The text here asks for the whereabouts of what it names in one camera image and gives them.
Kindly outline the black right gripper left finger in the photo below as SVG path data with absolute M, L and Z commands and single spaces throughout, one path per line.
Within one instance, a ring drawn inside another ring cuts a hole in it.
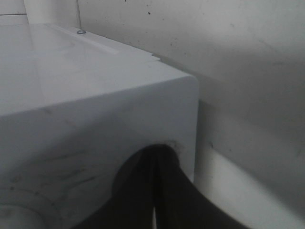
M 139 161 L 120 188 L 100 209 L 75 229 L 151 229 L 153 227 L 153 186 L 157 145 L 137 152 Z

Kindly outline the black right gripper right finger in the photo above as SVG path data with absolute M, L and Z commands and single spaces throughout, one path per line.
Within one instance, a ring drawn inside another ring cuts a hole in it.
M 156 224 L 159 229 L 244 229 L 219 209 L 187 178 L 176 152 L 167 145 L 153 147 L 156 156 Z

